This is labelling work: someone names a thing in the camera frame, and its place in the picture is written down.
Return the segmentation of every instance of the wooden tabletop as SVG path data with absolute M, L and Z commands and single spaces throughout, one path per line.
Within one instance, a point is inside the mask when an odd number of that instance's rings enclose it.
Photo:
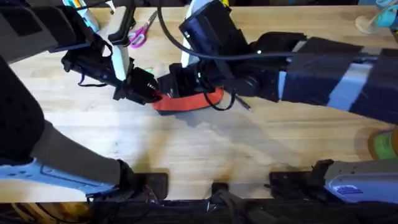
M 154 8 L 139 8 L 137 26 Z M 108 10 L 93 13 L 102 24 Z M 186 8 L 164 9 L 173 36 L 181 40 L 178 25 Z M 303 32 L 352 44 L 396 48 L 386 29 L 364 35 L 354 26 L 360 15 L 372 16 L 374 6 L 235 7 L 232 18 L 248 42 L 268 31 Z M 158 20 L 147 43 L 129 50 L 137 66 L 153 67 L 163 75 L 181 52 L 163 35 Z M 369 133 L 390 125 L 355 114 L 320 106 L 272 103 L 247 98 L 254 112 L 239 104 L 226 112 L 211 108 L 162 117 L 151 105 L 114 101 L 114 88 L 81 88 L 80 76 L 65 73 L 60 62 L 65 53 L 43 53 L 12 65 L 15 73 L 38 99 L 45 117 L 73 140 L 108 157 L 120 158 L 135 172 L 169 173 L 168 199 L 201 199 L 210 184 L 229 182 L 242 197 L 269 197 L 264 189 L 272 170 L 309 170 L 320 159 L 359 161 L 370 159 Z M 83 201 L 77 191 L 20 180 L 0 181 L 0 202 Z

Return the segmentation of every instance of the sticker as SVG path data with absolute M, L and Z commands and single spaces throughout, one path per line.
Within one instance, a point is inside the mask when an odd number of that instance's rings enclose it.
M 357 187 L 353 185 L 340 185 L 333 187 L 333 189 L 341 194 L 341 195 L 346 195 L 346 194 L 363 194 L 362 190 L 359 190 Z
M 224 5 L 229 6 L 229 1 L 228 0 L 221 0 L 222 3 L 224 3 Z
M 374 138 L 374 150 L 379 159 L 393 159 L 397 157 L 391 142 L 392 131 L 378 134 Z

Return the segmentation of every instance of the black strap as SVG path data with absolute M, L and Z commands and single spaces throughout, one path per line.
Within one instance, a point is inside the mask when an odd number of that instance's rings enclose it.
M 78 82 L 77 85 L 79 85 L 81 87 L 104 87 L 104 86 L 108 85 L 106 83 L 101 83 L 101 84 L 82 84 L 85 81 L 85 77 L 86 77 L 85 74 L 82 73 L 80 82 Z

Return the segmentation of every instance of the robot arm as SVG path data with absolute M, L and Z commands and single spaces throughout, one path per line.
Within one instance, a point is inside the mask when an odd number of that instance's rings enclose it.
M 371 49 L 303 34 L 270 32 L 247 44 L 228 8 L 217 1 L 180 25 L 192 48 L 207 55 L 291 52 L 286 57 L 206 60 L 158 79 L 172 97 L 210 93 L 223 86 L 241 96 L 329 106 L 398 124 L 398 50 Z
M 7 65 L 45 50 L 67 50 L 62 58 L 65 70 L 76 70 L 115 86 L 115 98 L 150 102 L 150 97 L 158 96 L 143 81 L 155 82 L 153 75 L 140 73 L 132 59 L 123 54 L 127 32 L 134 22 L 133 7 L 131 4 L 114 13 L 113 29 L 108 31 L 112 45 L 93 33 L 72 7 L 0 7 L 4 31 L 0 34 L 0 91 L 4 97 L 0 112 L 0 178 L 69 187 L 97 200 L 115 201 L 125 201 L 133 194 L 145 200 L 143 186 L 148 181 L 154 183 L 150 187 L 159 199 L 166 197 L 167 174 L 135 174 L 125 162 L 98 155 L 57 131 Z M 102 56 L 105 47 L 113 52 L 109 57 Z M 130 78 L 133 73 L 139 78 Z M 136 80 L 143 80 L 142 87 L 130 85 Z

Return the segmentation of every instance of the pink scissors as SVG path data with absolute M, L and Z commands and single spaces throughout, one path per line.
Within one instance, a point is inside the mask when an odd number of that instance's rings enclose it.
M 145 41 L 147 40 L 146 34 L 148 31 L 148 28 L 150 25 L 152 25 L 153 21 L 155 20 L 157 16 L 157 11 L 155 11 L 150 18 L 148 19 L 148 22 L 146 22 L 140 29 L 131 32 L 129 34 L 130 38 L 130 46 L 134 49 L 141 47 Z

